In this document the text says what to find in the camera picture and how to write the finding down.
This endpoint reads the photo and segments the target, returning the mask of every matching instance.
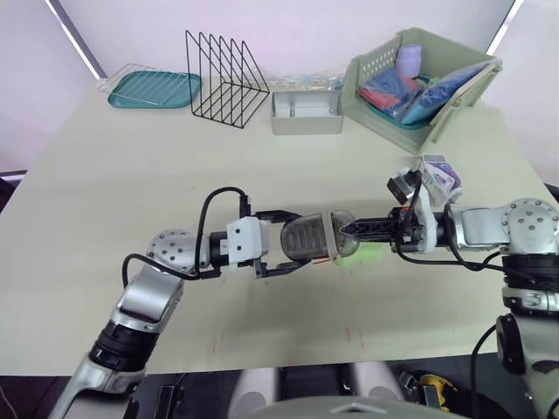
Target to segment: stainless steel container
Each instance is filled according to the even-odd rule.
[[[276,135],[338,134],[342,130],[342,122],[339,91],[272,94],[272,131]]]

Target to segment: table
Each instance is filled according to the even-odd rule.
[[[466,109],[426,151],[461,175],[463,205],[552,201],[498,109]],[[0,216],[0,374],[72,374],[121,294],[122,259],[161,230],[195,231],[213,189],[244,189],[253,210],[385,216],[397,205],[388,177],[413,161],[349,118],[339,135],[275,137],[269,101],[240,130],[189,109],[113,109],[92,86]],[[205,231],[224,230],[237,205],[217,197]],[[416,266],[374,246],[351,266],[188,283],[148,372],[467,354],[506,311],[499,272]]]

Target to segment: green light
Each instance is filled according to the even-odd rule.
[[[338,266],[350,267],[359,262],[381,260],[385,253],[386,244],[382,243],[361,243],[359,250],[347,258],[338,258],[335,264]]]

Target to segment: white wall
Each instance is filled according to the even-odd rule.
[[[503,71],[484,96],[488,104],[503,110],[540,177],[555,185],[559,185],[558,28],[558,0],[525,0],[495,53],[503,58]]]
[[[343,72],[397,31],[423,27],[485,50],[512,0],[61,0],[107,74],[186,68],[184,30],[243,39],[268,72]]]
[[[0,171],[29,168],[93,81],[45,2],[0,3]]]

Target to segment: green plastic basket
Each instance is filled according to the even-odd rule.
[[[494,57],[479,52],[450,39],[419,28],[400,31],[391,41],[374,51],[351,60],[346,71],[342,90],[343,113],[365,127],[372,129],[398,146],[417,154],[427,141],[436,141],[442,127],[464,106],[473,106],[501,70],[500,60],[495,60],[465,83],[438,111],[429,125],[419,129],[399,127],[395,121],[371,112],[369,103],[358,94],[360,85],[386,67],[394,65],[400,45],[423,46],[421,72],[431,77],[444,77],[449,72],[487,61]]]

